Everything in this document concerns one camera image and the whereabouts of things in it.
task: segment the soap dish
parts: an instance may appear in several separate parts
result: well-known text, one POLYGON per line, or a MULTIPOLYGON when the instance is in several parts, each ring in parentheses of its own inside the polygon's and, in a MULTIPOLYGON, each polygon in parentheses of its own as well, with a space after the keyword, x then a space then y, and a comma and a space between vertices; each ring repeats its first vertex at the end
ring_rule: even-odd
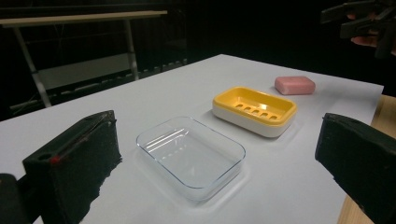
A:
POLYGON ((212 198, 240 172, 245 149, 190 117, 177 117, 136 138, 159 174, 193 201, 212 198))
POLYGON ((297 113, 293 101, 247 87, 233 87, 212 102, 215 116, 265 137, 278 137, 297 113))

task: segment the pink soap bar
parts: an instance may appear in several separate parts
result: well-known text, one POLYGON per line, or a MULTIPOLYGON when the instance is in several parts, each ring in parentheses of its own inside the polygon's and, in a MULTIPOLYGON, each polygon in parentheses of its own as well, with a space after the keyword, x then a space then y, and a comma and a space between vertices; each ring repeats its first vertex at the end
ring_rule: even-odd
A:
POLYGON ((277 77, 275 88, 283 95, 306 95, 315 91, 315 82, 308 77, 277 77))

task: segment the yellow soap dish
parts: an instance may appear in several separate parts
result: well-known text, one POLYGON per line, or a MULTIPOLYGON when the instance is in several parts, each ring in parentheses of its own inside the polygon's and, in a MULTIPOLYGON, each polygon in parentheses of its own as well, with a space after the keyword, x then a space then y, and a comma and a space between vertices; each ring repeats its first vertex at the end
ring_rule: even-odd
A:
POLYGON ((293 101, 247 87, 233 87, 213 99, 212 112, 265 137, 278 137, 297 112, 293 101))

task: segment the desk leg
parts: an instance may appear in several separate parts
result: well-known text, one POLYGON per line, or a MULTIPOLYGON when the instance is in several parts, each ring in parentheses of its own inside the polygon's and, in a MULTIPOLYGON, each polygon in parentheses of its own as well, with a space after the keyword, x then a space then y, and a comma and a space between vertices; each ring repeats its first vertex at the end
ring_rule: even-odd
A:
POLYGON ((29 50, 27 49, 26 44, 23 40, 21 31, 20 31, 19 27, 15 27, 15 28, 13 28, 13 30, 14 30, 14 34, 17 37, 18 42, 21 46, 23 56, 29 66, 30 73, 32 74, 32 77, 33 77, 33 81, 35 82, 35 86, 37 87, 38 93, 40 93, 41 100, 43 101, 45 107, 50 107, 51 106, 50 98, 48 97, 46 89, 44 88, 44 85, 41 82, 37 71, 35 70, 35 65, 33 64, 32 57, 30 56, 29 50))
POLYGON ((124 21, 125 26, 125 34, 126 34, 126 42, 128 47, 128 61, 129 66, 131 67, 131 72, 134 75, 134 80, 139 79, 139 75, 137 74, 137 62, 136 55, 134 53, 134 41, 132 39, 132 27, 129 20, 124 21))

